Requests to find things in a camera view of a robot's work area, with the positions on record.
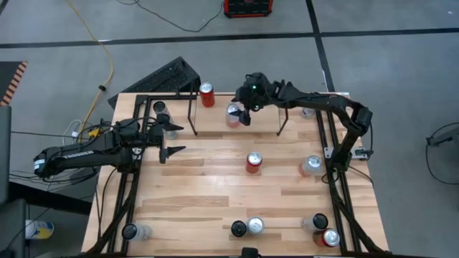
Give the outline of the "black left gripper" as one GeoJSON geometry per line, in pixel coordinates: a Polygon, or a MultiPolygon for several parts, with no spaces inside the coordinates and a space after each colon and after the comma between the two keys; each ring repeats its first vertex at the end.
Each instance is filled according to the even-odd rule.
{"type": "MultiPolygon", "coordinates": [[[[165,140],[163,141],[163,143],[161,145],[158,145],[158,146],[155,146],[155,145],[149,145],[148,144],[148,129],[150,127],[150,125],[153,124],[152,122],[145,122],[143,124],[143,132],[145,134],[145,139],[143,141],[143,144],[142,144],[142,152],[145,151],[145,149],[149,148],[149,147],[157,147],[159,149],[159,162],[161,164],[165,164],[166,160],[169,159],[173,154],[179,152],[179,151],[182,151],[183,149],[185,149],[186,147],[185,146],[177,146],[177,147],[167,147],[165,148],[165,140]]],[[[178,130],[183,130],[184,128],[179,126],[179,125],[175,125],[173,123],[171,123],[170,121],[166,121],[166,122],[163,122],[163,133],[164,131],[178,131],[178,130]]]]}

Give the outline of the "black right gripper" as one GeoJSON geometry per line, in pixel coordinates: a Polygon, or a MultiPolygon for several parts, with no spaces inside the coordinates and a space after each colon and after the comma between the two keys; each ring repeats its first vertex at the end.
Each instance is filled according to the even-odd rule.
{"type": "Polygon", "coordinates": [[[250,110],[259,110],[266,105],[271,105],[277,100],[278,87],[270,83],[248,83],[236,90],[234,102],[239,102],[245,108],[243,111],[235,110],[230,115],[240,116],[240,122],[245,126],[250,126],[250,110]]]}

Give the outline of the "white and coral beverage can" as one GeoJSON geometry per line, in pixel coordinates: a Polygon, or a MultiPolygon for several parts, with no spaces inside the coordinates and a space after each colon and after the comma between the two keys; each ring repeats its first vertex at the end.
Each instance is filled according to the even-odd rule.
{"type": "Polygon", "coordinates": [[[240,125],[240,119],[239,116],[233,116],[230,115],[230,112],[235,111],[235,110],[240,110],[240,107],[236,103],[230,103],[225,111],[225,117],[226,117],[226,124],[230,128],[236,128],[237,126],[240,125]]]}
{"type": "Polygon", "coordinates": [[[321,170],[322,160],[319,156],[311,155],[306,157],[298,167],[302,176],[313,176],[321,170]]]}

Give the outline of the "red Coca-Cola can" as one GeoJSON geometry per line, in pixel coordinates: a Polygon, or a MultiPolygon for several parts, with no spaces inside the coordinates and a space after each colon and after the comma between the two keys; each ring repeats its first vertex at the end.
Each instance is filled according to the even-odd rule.
{"type": "Polygon", "coordinates": [[[246,171],[248,173],[258,173],[262,165],[262,155],[259,152],[250,152],[246,161],[246,171]]]}
{"type": "Polygon", "coordinates": [[[201,97],[203,106],[206,108],[211,108],[214,106],[214,88],[209,82],[202,83],[199,86],[199,95],[201,97]]]}

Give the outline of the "raspberry lime sparkling water can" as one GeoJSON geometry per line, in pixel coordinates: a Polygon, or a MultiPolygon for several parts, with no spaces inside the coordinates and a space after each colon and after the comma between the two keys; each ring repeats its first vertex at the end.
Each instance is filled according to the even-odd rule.
{"type": "Polygon", "coordinates": [[[259,216],[250,217],[246,223],[247,232],[252,235],[261,234],[265,229],[265,223],[259,216]]]}

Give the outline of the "dark red beverage can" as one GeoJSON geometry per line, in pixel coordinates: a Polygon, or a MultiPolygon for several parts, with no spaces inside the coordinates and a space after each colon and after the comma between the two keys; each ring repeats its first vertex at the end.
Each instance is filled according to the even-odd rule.
{"type": "Polygon", "coordinates": [[[319,247],[337,247],[341,238],[335,229],[327,228],[313,232],[313,241],[319,247]]]}

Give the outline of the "white blue Celsius slim can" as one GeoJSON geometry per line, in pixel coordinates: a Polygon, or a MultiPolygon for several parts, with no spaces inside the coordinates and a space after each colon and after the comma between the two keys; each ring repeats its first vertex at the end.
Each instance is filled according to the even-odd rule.
{"type": "MultiPolygon", "coordinates": [[[[158,114],[166,114],[169,116],[169,120],[172,123],[173,118],[171,114],[169,113],[169,110],[163,101],[156,101],[153,104],[153,111],[158,115],[158,114]]],[[[177,137],[177,132],[176,131],[166,131],[165,132],[166,137],[168,140],[174,140],[177,137]]]]}

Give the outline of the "black perforated wedge stand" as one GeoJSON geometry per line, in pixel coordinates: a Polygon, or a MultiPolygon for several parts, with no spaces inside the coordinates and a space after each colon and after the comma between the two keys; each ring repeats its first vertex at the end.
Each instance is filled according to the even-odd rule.
{"type": "Polygon", "coordinates": [[[143,79],[122,90],[121,93],[173,92],[179,95],[190,92],[201,84],[198,73],[185,61],[177,57],[143,79]]]}

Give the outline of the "red black equipment case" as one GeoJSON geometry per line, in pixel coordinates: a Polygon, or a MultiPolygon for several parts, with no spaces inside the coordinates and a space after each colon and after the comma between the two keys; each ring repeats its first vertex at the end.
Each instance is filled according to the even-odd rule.
{"type": "Polygon", "coordinates": [[[224,0],[224,15],[228,18],[268,16],[273,0],[224,0]]]}

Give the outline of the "white red Celsius slim can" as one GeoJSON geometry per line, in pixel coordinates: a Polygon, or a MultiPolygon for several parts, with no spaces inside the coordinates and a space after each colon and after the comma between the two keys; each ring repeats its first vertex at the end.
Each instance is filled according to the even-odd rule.
{"type": "Polygon", "coordinates": [[[240,238],[247,233],[247,226],[243,221],[237,220],[232,223],[230,230],[234,237],[240,238]]]}

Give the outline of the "white yellow canister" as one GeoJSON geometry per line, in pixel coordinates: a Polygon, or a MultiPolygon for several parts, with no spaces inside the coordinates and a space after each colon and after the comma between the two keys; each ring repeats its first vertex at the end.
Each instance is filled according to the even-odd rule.
{"type": "Polygon", "coordinates": [[[50,238],[55,230],[55,225],[50,221],[25,221],[24,237],[28,240],[42,240],[50,238]]]}

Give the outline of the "grey cabinet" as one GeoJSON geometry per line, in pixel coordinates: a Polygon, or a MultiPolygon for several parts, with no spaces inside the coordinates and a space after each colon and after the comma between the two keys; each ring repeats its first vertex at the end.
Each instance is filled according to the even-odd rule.
{"type": "Polygon", "coordinates": [[[0,106],[0,206],[8,200],[11,145],[11,107],[0,106]]]}
{"type": "Polygon", "coordinates": [[[26,258],[26,202],[17,199],[0,206],[0,258],[26,258]]]}

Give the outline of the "hazard striped black mat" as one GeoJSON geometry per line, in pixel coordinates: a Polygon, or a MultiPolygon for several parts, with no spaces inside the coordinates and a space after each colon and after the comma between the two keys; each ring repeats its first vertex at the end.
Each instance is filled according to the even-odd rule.
{"type": "Polygon", "coordinates": [[[0,106],[10,105],[28,61],[0,61],[0,106]]]}

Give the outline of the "grey stand leg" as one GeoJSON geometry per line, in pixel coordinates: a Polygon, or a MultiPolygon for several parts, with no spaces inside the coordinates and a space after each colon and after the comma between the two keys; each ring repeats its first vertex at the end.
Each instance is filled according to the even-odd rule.
{"type": "Polygon", "coordinates": [[[459,148],[459,122],[450,123],[438,128],[430,137],[426,138],[429,146],[438,147],[446,142],[453,142],[459,148]],[[440,133],[442,129],[454,126],[453,129],[440,133]]]}

